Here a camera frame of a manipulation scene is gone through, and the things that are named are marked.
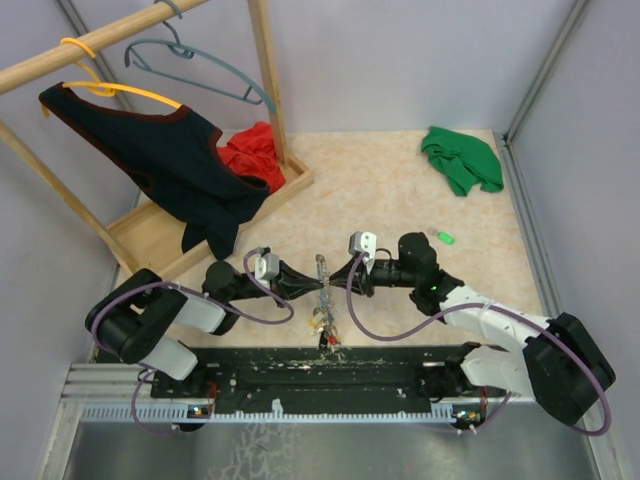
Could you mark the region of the bunch of tagged keys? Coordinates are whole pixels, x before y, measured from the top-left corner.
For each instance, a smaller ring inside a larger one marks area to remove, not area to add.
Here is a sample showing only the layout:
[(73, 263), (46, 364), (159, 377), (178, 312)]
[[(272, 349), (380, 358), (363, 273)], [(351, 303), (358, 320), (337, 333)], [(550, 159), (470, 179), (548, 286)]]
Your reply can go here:
[(342, 344), (335, 319), (330, 311), (316, 307), (309, 319), (309, 326), (319, 338), (319, 348), (334, 353)]

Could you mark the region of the green tagged key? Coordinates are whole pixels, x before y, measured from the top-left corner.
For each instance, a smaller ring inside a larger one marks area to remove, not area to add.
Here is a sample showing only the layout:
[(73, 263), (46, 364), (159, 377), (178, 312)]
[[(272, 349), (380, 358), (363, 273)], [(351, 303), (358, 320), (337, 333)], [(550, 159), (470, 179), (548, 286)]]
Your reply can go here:
[(440, 231), (436, 228), (429, 228), (428, 229), (428, 233), (430, 235), (432, 235), (433, 237), (437, 238), (439, 241), (447, 244), (447, 245), (454, 245), (455, 244), (455, 239), (453, 236), (449, 235), (446, 232)]

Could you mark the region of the large keyring with blue handle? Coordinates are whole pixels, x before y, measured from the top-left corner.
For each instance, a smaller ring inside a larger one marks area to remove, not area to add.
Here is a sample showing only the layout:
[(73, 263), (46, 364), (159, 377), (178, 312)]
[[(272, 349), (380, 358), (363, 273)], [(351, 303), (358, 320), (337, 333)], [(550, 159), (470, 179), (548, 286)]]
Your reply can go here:
[(330, 274), (327, 267), (327, 262), (322, 254), (317, 254), (315, 256), (315, 262), (317, 278), (321, 283), (321, 289), (319, 290), (319, 308), (323, 313), (329, 315), (332, 313), (332, 300), (329, 291)]

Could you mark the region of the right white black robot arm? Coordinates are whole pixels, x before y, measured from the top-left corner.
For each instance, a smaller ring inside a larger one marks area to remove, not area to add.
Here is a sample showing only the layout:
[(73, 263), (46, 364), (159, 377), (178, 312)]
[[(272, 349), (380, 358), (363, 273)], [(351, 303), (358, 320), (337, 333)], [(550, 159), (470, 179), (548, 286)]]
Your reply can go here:
[(446, 372), (448, 387), (461, 396), (478, 387), (532, 397), (555, 420), (575, 428), (595, 405), (603, 424), (590, 436), (602, 436), (612, 423), (606, 390), (615, 382), (610, 363), (575, 316), (555, 318), (522, 313), (476, 292), (443, 270), (437, 252), (422, 232), (400, 237), (397, 257), (377, 258), (377, 237), (356, 232), (349, 240), (351, 260), (330, 277), (330, 284), (353, 294), (372, 296), (378, 287), (409, 289), (409, 298), (426, 320), (404, 332), (411, 337), (435, 321), (475, 332), (487, 344), (467, 345)]

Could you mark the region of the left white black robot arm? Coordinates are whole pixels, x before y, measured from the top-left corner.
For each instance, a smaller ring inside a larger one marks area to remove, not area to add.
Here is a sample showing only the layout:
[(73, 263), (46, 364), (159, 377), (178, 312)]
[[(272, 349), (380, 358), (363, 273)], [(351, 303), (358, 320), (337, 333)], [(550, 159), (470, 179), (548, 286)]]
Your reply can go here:
[(270, 297), (289, 309), (292, 300), (322, 288), (319, 280), (271, 253), (261, 255), (255, 266), (241, 273), (226, 261), (216, 261), (207, 269), (200, 292), (141, 269), (90, 310), (85, 328), (96, 346), (121, 362), (162, 372), (184, 395), (197, 396), (207, 387), (208, 373), (198, 366), (193, 351), (167, 334), (170, 326), (221, 336), (241, 317), (269, 322), (238, 310), (234, 301)]

